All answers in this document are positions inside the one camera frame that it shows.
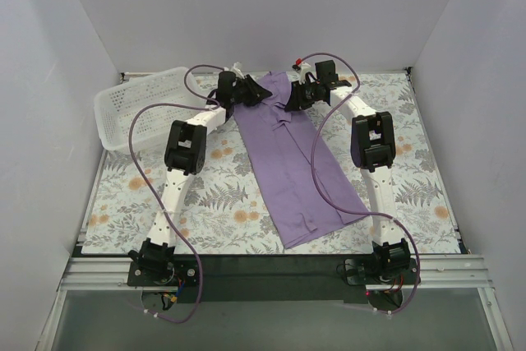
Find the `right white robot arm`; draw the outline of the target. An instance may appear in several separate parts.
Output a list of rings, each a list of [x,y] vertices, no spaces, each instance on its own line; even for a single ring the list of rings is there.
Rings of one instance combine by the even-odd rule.
[[[285,110],[309,109],[317,101],[331,107],[330,113],[340,112],[351,122],[350,155],[360,170],[367,187],[370,214],[373,223],[372,254],[358,266],[347,263],[351,274],[366,279],[377,278],[392,283],[389,293],[401,289],[404,273],[411,269],[408,238],[395,221],[395,194],[392,167],[396,156],[393,118],[388,112],[379,112],[356,96],[357,87],[341,81],[335,62],[327,60],[310,65],[303,59],[293,64],[299,78],[291,83],[291,96]]]

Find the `purple t-shirt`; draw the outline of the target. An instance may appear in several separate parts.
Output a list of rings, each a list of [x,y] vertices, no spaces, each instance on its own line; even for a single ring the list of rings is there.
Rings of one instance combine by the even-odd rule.
[[[302,112],[285,112],[291,83],[284,72],[258,81],[273,95],[254,107],[238,104],[234,118],[261,195],[285,248],[325,236],[367,212],[316,128]]]

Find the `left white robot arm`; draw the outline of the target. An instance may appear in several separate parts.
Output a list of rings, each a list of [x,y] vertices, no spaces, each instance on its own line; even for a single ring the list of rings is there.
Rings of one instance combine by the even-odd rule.
[[[186,269],[200,272],[197,264],[177,264],[173,255],[180,239],[173,220],[184,206],[193,178],[205,164],[208,135],[225,124],[237,104],[254,106],[270,97],[270,92],[241,72],[238,62],[219,73],[217,88],[206,97],[204,110],[186,121],[174,121],[164,153],[167,168],[164,189],[155,194],[159,211],[139,251],[130,251],[134,275],[149,284],[176,285],[188,277]]]

